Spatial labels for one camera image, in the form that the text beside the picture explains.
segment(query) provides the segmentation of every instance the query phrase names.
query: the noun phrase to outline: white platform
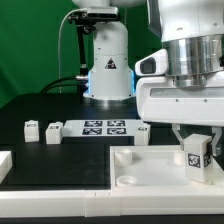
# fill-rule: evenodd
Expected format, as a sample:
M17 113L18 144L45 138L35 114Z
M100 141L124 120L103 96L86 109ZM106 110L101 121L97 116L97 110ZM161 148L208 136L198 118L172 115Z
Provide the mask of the white platform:
M123 150L125 163L116 165ZM221 168L213 161L211 185L188 180L179 146L111 147L110 166L111 190L0 192L0 217L224 213ZM136 182L117 186L120 176Z

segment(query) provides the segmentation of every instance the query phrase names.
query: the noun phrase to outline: circular hole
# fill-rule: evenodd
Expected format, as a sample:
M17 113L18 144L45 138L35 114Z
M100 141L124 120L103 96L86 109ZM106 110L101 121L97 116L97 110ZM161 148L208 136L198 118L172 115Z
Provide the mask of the circular hole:
M136 184L137 184L137 178L133 176L120 176L117 178L117 186L119 187L134 186Z
M177 31L182 31L184 28L183 27L179 27L177 28Z

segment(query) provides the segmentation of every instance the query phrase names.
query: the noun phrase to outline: white cube with marker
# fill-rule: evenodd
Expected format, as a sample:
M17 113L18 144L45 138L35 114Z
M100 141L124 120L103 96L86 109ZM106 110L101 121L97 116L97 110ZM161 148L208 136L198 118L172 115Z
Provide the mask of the white cube with marker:
M27 121L24 125L25 142L38 142L39 141L39 124L38 121Z
M150 140L149 124L143 123L137 126L134 136L134 145L148 145Z
M46 143L50 144L60 144L62 140L62 129L63 123L56 122L50 123L45 134L46 134Z

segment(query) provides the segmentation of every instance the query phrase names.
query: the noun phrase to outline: white block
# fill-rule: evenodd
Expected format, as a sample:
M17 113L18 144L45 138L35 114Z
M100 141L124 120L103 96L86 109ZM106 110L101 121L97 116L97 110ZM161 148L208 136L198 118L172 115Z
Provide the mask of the white block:
M38 121L27 121L24 126L25 142L38 142L39 124Z
M56 122L50 123L46 130L46 143L47 144L60 144L62 140L63 123Z
M134 145L148 145L151 126L143 123L137 126L134 136Z
M211 182L212 164L207 154L207 144L211 136L192 134L184 140L185 171L190 180Z
M10 151L0 152L0 183L12 167L12 154Z

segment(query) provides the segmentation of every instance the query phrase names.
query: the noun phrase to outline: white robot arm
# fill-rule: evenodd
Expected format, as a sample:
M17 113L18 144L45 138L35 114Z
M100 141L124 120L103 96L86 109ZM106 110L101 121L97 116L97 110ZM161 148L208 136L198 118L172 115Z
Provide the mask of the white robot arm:
M133 7L146 0L72 0L80 8L93 10L96 16L110 7ZM128 31L120 22L94 25L94 66L89 71L89 89L84 101L101 106L120 106L135 99L134 73L128 66Z
M150 23L153 4L163 49L136 64L145 76L137 83L138 113L147 122L212 126L217 156L224 126L224 1L148 0Z

